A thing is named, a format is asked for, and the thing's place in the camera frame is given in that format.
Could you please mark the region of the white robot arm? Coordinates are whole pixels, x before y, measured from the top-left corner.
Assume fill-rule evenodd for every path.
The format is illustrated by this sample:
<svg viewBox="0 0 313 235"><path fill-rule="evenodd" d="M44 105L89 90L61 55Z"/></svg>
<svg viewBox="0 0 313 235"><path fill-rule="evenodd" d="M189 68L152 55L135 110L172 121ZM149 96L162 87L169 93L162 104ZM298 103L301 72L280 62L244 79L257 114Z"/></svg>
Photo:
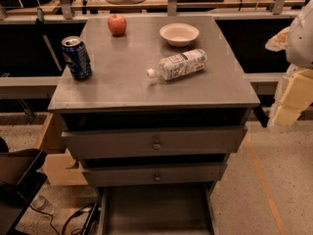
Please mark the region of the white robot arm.
<svg viewBox="0 0 313 235"><path fill-rule="evenodd" d="M290 63L277 85L267 126L290 127L313 103L313 0L265 48L285 50Z"/></svg>

